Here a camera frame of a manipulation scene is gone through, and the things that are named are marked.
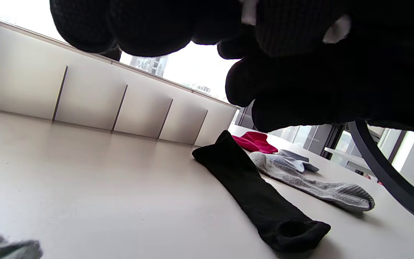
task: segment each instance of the black sock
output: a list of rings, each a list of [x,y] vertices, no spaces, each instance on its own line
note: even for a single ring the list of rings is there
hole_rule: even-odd
[[[330,225],[311,220],[265,182],[228,131],[215,144],[193,151],[193,157],[223,184],[272,249],[285,253],[315,249],[330,231]]]

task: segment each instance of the pink sock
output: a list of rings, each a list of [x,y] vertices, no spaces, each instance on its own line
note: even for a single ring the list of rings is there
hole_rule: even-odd
[[[260,151],[264,154],[272,154],[278,151],[266,141],[268,135],[260,132],[249,131],[242,137],[233,136],[233,138],[240,147],[251,152]]]

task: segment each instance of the white drawer organizer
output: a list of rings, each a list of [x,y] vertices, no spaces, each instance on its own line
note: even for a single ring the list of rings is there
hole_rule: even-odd
[[[0,110],[205,146],[238,108],[0,21]]]

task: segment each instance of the gray fabric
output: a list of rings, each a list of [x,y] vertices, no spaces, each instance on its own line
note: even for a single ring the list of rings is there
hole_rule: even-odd
[[[267,156],[271,161],[274,161],[278,164],[281,164],[283,167],[289,170],[294,170],[296,172],[302,173],[305,169],[317,172],[319,169],[312,164],[309,164],[309,158],[300,156],[291,151],[281,149],[277,154],[271,154]]]
[[[0,235],[0,259],[39,259],[42,251],[38,241],[8,243]]]
[[[362,213],[374,208],[375,201],[362,187],[353,183],[325,183],[309,180],[295,170],[268,159],[271,154],[252,152],[250,158],[260,172],[306,192],[320,200],[331,202],[352,213]]]

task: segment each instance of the table surface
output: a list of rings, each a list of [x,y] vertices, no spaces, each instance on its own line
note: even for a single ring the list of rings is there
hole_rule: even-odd
[[[375,199],[353,216],[265,177],[332,226],[312,258],[414,258],[414,216],[383,186],[281,138],[269,143],[309,157],[320,171],[307,177],[356,183]],[[40,240],[44,259],[281,258],[193,149],[0,113],[0,233]]]
[[[352,163],[355,163],[358,166],[361,166],[361,167],[367,169],[368,171],[370,171],[370,167],[368,167],[368,164],[365,162],[365,160],[363,158],[353,156],[353,155],[347,154],[346,152],[339,151],[339,150],[336,150],[336,149],[329,149],[328,147],[326,147],[324,150],[329,152],[329,153],[338,155],[338,156],[340,156],[340,157],[342,157],[342,158],[344,158],[344,159],[346,159],[346,160],[348,160]]]

